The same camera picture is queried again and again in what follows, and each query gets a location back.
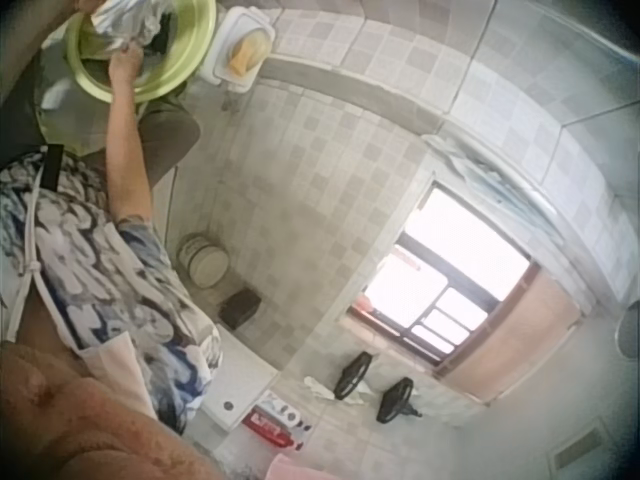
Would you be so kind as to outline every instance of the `window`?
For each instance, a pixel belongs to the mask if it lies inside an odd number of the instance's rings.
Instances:
[[[488,222],[434,187],[365,288],[359,318],[438,365],[472,337],[530,262]]]

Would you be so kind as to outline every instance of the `bar of soap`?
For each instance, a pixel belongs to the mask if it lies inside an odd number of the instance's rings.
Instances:
[[[259,65],[271,52],[271,39],[262,28],[257,28],[237,42],[231,52],[229,69],[234,75],[244,77]]]

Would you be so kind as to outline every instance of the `blue and white shirt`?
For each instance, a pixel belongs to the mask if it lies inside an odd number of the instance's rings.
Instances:
[[[0,172],[5,304],[24,269],[25,220],[43,158],[28,154]],[[128,335],[157,418],[182,432],[220,364],[220,336],[190,299],[153,227],[136,217],[116,225],[106,209],[100,174],[65,154],[57,192],[41,188],[36,203],[44,284],[38,290],[62,341],[81,358]]]

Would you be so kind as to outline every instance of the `pink object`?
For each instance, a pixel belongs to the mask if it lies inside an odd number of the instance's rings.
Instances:
[[[265,480],[340,480],[338,477],[296,465],[283,454],[278,455],[267,472]]]

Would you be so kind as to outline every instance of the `wall vent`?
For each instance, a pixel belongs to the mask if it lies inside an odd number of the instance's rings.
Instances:
[[[555,470],[559,471],[588,455],[598,447],[604,445],[604,438],[598,428],[592,428],[573,443],[563,448],[553,456]]]

